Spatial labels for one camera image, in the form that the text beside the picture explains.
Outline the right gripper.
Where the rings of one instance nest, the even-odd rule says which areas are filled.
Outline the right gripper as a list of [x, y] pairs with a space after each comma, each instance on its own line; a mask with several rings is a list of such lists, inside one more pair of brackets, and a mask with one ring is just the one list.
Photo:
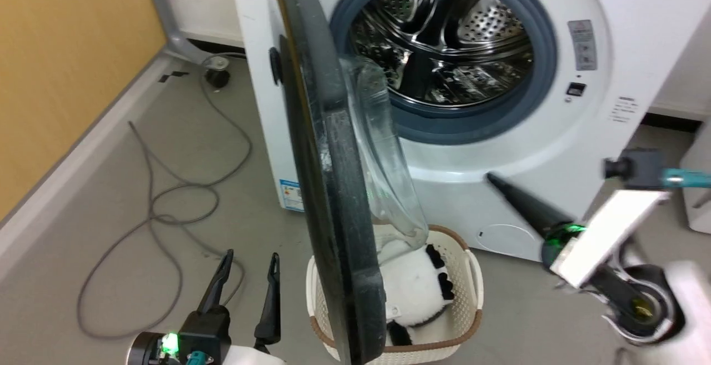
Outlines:
[[544, 241], [568, 241], [554, 256], [548, 271], [569, 286], [582, 289], [612, 254], [632, 235], [667, 191], [618, 190], [594, 214], [584, 231], [564, 211], [497, 173], [487, 181]]

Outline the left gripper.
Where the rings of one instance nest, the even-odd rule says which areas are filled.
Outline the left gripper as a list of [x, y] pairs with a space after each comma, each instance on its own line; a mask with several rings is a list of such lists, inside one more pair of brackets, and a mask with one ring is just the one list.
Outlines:
[[[223, 365], [232, 345], [231, 317], [221, 305], [224, 284], [229, 279], [234, 250], [228, 249], [198, 305], [178, 332], [142, 332], [128, 350], [128, 365]], [[254, 349], [281, 341], [280, 257], [273, 253], [267, 272], [267, 294], [254, 330]]]

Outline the black-rimmed glass washer door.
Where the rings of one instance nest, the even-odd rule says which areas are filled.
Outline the black-rimmed glass washer door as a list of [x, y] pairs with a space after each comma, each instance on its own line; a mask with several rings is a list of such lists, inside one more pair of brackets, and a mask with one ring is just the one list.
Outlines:
[[383, 69], [338, 53], [319, 0], [274, 4], [289, 134], [333, 340], [342, 365], [367, 365], [387, 335], [381, 265], [424, 246], [429, 226]]

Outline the white front-load washing machine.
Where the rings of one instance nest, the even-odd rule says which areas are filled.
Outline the white front-load washing machine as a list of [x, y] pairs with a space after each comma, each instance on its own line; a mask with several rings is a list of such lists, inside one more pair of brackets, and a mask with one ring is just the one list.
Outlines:
[[[297, 181], [283, 86], [275, 86], [268, 51], [277, 47], [274, 0], [235, 0], [247, 63], [267, 143], [274, 185]], [[339, 0], [319, 0], [331, 33]], [[478, 231], [514, 225], [535, 232], [487, 181], [487, 173], [522, 186], [577, 220], [601, 188], [600, 166], [632, 139], [686, 47], [711, 12], [711, 0], [540, 0], [554, 28], [558, 66], [540, 106], [507, 132], [472, 144], [438, 145], [404, 139], [394, 122], [427, 225], [458, 233], [482, 249]], [[577, 71], [567, 23], [592, 21], [598, 69]], [[345, 56], [358, 54], [338, 53]], [[571, 82], [587, 85], [566, 95]], [[630, 123], [608, 120], [617, 97], [640, 105]]]

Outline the grey rubber door gasket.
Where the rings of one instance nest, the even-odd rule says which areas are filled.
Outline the grey rubber door gasket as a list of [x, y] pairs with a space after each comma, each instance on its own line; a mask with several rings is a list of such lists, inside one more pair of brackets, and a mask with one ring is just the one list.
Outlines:
[[[339, 0], [336, 4], [331, 14], [331, 33], [341, 53], [358, 54], [350, 44], [349, 28], [369, 1]], [[388, 88], [389, 101], [394, 107], [394, 122], [401, 137], [438, 145], [484, 141], [523, 122], [546, 98], [558, 66], [558, 44], [552, 21], [540, 0], [500, 1], [515, 13], [530, 38], [534, 64], [528, 76], [520, 86], [500, 98], [460, 109], [407, 103]]]

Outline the black door hinge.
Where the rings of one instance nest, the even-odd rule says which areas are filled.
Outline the black door hinge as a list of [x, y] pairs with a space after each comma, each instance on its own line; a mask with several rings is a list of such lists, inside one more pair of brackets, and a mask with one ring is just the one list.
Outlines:
[[272, 72], [272, 78], [275, 86], [282, 86], [283, 84], [283, 68], [281, 54], [279, 50], [275, 47], [271, 47], [268, 51], [269, 54], [269, 64]]

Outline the blue energy label sticker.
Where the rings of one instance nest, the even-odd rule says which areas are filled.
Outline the blue energy label sticker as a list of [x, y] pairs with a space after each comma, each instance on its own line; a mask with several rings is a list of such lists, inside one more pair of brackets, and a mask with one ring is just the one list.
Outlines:
[[290, 211], [304, 212], [304, 201], [297, 181], [279, 180], [283, 207]]

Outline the cream laundry basket brown rim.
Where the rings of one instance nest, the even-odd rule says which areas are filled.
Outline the cream laundry basket brown rim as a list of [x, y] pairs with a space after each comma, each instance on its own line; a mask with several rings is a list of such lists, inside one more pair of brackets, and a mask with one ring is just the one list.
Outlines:
[[[411, 346], [384, 348], [383, 354], [367, 365], [419, 365], [439, 362], [453, 355], [477, 332], [483, 316], [482, 269], [465, 240], [455, 231], [438, 225], [429, 226], [427, 243], [442, 254], [449, 280], [453, 282], [454, 301], [432, 323], [415, 328]], [[340, 361], [328, 319], [315, 259], [310, 258], [306, 272], [306, 301], [311, 327], [323, 347], [336, 362]]]

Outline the small printed text label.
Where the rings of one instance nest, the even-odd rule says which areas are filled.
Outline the small printed text label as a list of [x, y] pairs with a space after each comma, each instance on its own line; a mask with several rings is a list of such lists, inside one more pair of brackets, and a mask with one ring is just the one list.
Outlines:
[[640, 105], [637, 100], [630, 97], [617, 97], [608, 114], [608, 120], [627, 124], [637, 117], [639, 110]]

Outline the panda plush toy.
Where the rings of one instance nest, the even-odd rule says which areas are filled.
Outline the panda plush toy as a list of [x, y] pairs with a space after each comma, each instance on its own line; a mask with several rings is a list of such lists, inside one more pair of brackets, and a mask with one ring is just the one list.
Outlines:
[[388, 344], [411, 346], [416, 331], [441, 317], [454, 302], [444, 257], [434, 244], [387, 259], [380, 268], [386, 295]]

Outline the grey warning sticker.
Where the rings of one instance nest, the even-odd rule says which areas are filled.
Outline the grey warning sticker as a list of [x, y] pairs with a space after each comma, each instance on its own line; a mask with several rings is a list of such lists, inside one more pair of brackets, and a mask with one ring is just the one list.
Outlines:
[[567, 23], [572, 39], [577, 71], [596, 71], [598, 69], [597, 47], [594, 28], [589, 19], [569, 21]]

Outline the stainless steel washer drum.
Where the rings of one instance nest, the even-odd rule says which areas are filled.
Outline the stainless steel washer drum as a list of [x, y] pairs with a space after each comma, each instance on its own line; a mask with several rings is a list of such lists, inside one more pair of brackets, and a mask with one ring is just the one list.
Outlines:
[[500, 98], [534, 64], [525, 26], [500, 0], [370, 0], [349, 41], [384, 70], [391, 93], [425, 107]]

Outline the black caster wheel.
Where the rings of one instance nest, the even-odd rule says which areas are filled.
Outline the black caster wheel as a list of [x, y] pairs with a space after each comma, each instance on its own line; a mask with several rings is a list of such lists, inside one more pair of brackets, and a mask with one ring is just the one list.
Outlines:
[[221, 90], [229, 84], [231, 74], [229, 71], [216, 71], [216, 69], [207, 69], [204, 74], [204, 79], [209, 86], [215, 90]]

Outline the grey metal stand leg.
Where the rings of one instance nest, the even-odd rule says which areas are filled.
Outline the grey metal stand leg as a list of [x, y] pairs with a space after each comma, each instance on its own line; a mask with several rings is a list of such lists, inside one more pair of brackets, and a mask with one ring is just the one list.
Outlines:
[[185, 59], [190, 63], [211, 69], [211, 71], [226, 71], [228, 69], [228, 58], [214, 57], [188, 40], [179, 28], [169, 0], [153, 0], [153, 5], [157, 10], [163, 33], [167, 39], [167, 52], [171, 56]]

